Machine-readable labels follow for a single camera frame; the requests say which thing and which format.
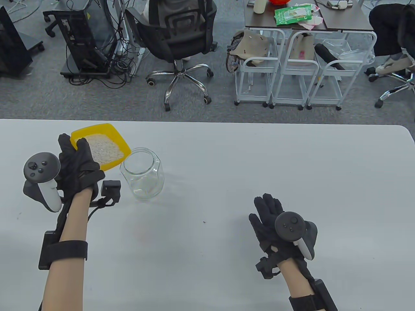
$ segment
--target rice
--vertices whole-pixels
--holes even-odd
[[[109,164],[113,161],[121,159],[124,153],[120,148],[103,134],[93,134],[85,136],[86,141],[91,148],[92,158],[100,166]]]

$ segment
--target controller button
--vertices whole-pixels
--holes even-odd
[[[30,168],[31,170],[35,170],[37,168],[37,164],[35,162],[29,162],[27,164],[28,168]]]

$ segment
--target clear glass jar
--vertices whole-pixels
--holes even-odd
[[[147,201],[163,189],[164,173],[158,156],[147,148],[135,148],[120,165],[133,195]]]

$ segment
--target green package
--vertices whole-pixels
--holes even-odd
[[[275,10],[275,21],[277,25],[300,23],[310,19],[312,19],[310,4]]]

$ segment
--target yellow bowl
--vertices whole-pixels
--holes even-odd
[[[92,125],[88,127],[84,127],[83,129],[76,130],[71,134],[71,143],[72,146],[76,149],[76,141],[83,137],[94,135],[94,134],[102,134],[106,135],[113,143],[115,143],[118,148],[120,148],[121,152],[124,156],[116,161],[111,163],[107,163],[101,166],[103,171],[109,170],[114,168],[115,166],[122,163],[126,157],[128,157],[131,153],[130,147],[127,145],[123,137],[118,133],[115,127],[110,123],[102,123],[97,125]]]

